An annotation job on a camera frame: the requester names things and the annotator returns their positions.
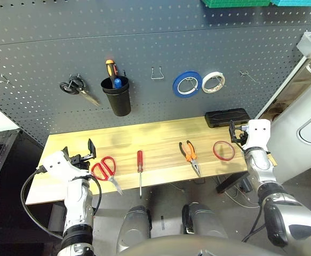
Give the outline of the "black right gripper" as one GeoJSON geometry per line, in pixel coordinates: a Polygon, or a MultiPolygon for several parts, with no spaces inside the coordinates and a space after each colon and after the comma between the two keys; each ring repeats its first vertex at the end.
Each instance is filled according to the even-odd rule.
{"type": "Polygon", "coordinates": [[[233,120],[229,121],[229,134],[232,143],[238,143],[241,146],[245,145],[248,140],[248,125],[241,125],[236,127],[233,120]],[[236,135],[236,130],[239,130],[241,133],[236,135]]]}

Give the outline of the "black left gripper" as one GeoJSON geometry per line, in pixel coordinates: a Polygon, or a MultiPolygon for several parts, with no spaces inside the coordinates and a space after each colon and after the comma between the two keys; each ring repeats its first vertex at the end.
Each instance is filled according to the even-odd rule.
{"type": "MultiPolygon", "coordinates": [[[[90,167],[89,160],[96,158],[96,149],[91,139],[88,139],[88,150],[90,152],[88,155],[81,156],[80,154],[78,154],[76,156],[71,157],[70,158],[71,164],[77,167],[78,169],[88,171],[90,167]]],[[[64,147],[62,151],[65,157],[68,158],[69,157],[68,147],[64,147]]]]}

